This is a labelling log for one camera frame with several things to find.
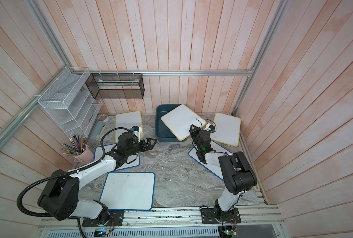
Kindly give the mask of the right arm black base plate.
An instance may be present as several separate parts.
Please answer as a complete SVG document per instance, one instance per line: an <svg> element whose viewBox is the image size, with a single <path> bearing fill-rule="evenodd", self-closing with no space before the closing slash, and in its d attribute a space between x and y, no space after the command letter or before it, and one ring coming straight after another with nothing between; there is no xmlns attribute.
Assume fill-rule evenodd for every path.
<svg viewBox="0 0 353 238"><path fill-rule="evenodd" d="M234 208L227 212L221 211L219 207L209 208L208 206L201 206L199 208L203 224L222 224L222 223L241 223L239 210Z"/></svg>

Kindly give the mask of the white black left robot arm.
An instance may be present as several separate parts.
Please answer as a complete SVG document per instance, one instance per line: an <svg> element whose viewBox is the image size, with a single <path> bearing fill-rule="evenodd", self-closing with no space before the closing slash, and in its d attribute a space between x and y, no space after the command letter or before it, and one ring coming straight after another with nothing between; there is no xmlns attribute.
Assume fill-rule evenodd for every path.
<svg viewBox="0 0 353 238"><path fill-rule="evenodd" d="M152 150L157 143L156 139L140 140L134 131L126 131L119 136L119 142L111 151L106 152L103 140L100 140L103 154L100 159L91 162L67 175L58 170L52 174L42 194L38 205L50 216L59 221L66 218L88 218L105 225L110 216L109 208L97 200L83 200L79 198L79 190L99 176L114 171L123 164L129 164L128 158L140 152Z"/></svg>

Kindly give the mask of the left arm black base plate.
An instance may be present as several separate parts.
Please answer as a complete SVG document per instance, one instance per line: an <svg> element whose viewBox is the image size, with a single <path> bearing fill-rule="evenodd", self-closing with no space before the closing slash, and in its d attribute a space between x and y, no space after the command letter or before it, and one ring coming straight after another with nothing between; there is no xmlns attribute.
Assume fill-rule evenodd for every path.
<svg viewBox="0 0 353 238"><path fill-rule="evenodd" d="M123 223L124 210L103 210L95 219L84 218L83 227L119 227Z"/></svg>

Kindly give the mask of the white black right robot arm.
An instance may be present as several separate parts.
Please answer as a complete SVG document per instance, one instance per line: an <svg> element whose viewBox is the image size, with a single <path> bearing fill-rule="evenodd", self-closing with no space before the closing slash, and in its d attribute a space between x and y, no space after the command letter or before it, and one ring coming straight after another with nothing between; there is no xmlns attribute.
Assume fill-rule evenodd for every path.
<svg viewBox="0 0 353 238"><path fill-rule="evenodd" d="M199 208L202 223L238 224L241 219L236 204L247 191L257 185L257 177L242 151L220 152L211 146L210 134L215 131L212 124L204 127L191 125L189 129L198 161L225 184L222 195L215 200L212 208L206 205Z"/></svg>

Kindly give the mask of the yellow-framed whiteboard placed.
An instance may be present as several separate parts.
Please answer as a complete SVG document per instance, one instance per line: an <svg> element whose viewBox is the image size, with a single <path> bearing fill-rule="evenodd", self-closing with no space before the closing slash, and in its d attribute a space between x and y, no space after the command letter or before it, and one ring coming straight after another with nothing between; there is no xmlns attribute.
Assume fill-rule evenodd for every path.
<svg viewBox="0 0 353 238"><path fill-rule="evenodd" d="M186 105L181 104L161 117L161 121L179 140L183 141L190 136L190 126L202 127L207 122Z"/></svg>

